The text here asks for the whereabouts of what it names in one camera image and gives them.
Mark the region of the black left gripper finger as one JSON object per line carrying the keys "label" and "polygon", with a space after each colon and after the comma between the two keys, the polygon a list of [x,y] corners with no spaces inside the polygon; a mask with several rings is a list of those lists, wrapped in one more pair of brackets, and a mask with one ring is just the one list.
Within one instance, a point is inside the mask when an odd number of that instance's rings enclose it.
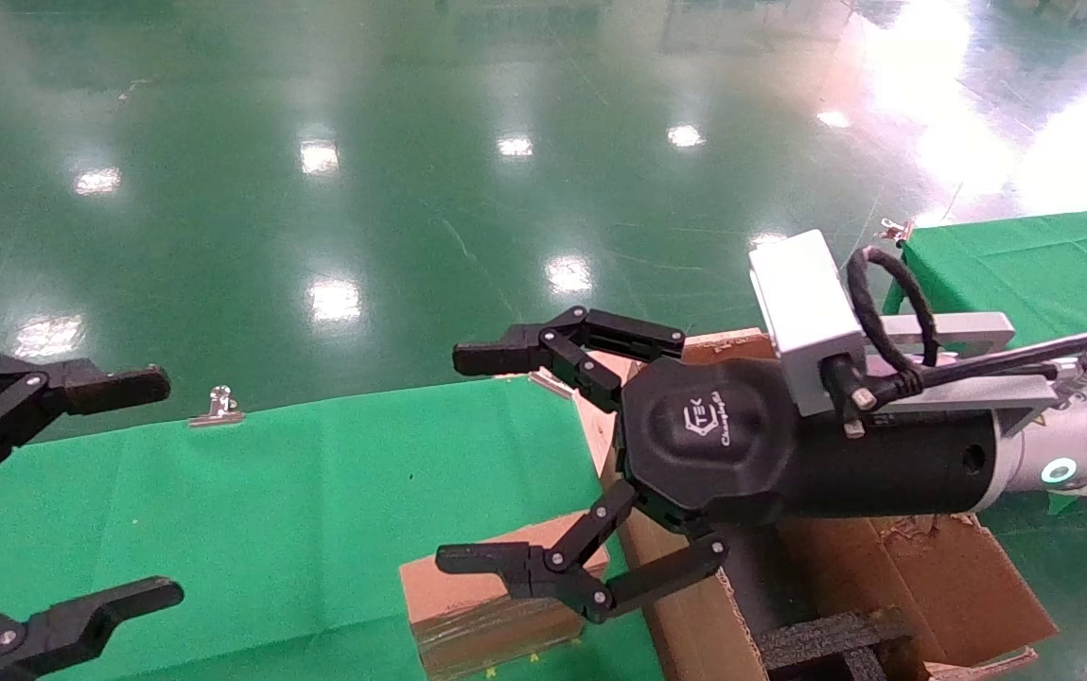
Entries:
{"label": "black left gripper finger", "polygon": [[0,355],[0,465],[64,414],[95,414],[167,400],[166,371],[108,374],[90,360],[34,363]]}
{"label": "black left gripper finger", "polygon": [[183,600],[180,583],[150,577],[61,600],[25,621],[0,611],[0,680],[38,680],[92,663],[118,626]]}

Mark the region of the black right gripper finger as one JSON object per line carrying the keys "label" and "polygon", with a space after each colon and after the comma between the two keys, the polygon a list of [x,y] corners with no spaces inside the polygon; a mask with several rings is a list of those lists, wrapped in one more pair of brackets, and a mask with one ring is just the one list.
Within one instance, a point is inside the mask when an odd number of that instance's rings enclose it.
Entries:
{"label": "black right gripper finger", "polygon": [[457,343],[453,367],[464,376],[530,374],[544,368],[599,410],[615,413],[622,379],[591,350],[651,363],[680,358],[685,340],[680,329],[574,306],[546,323],[512,324],[495,343]]}
{"label": "black right gripper finger", "polygon": [[510,599],[559,600],[590,623],[604,623],[702,582],[728,557],[724,538],[709,533],[611,581],[596,578],[586,561],[626,521],[639,498],[637,487],[617,481],[551,547],[527,542],[451,544],[436,549],[435,565],[446,574],[496,575]]}

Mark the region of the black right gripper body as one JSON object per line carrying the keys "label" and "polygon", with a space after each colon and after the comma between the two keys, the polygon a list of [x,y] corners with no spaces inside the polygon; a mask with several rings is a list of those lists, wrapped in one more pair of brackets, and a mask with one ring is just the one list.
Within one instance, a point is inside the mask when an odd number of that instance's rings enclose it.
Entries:
{"label": "black right gripper body", "polygon": [[801,414],[776,360],[659,358],[622,385],[622,474],[672,532],[783,518],[966,513],[991,487],[991,414]]}

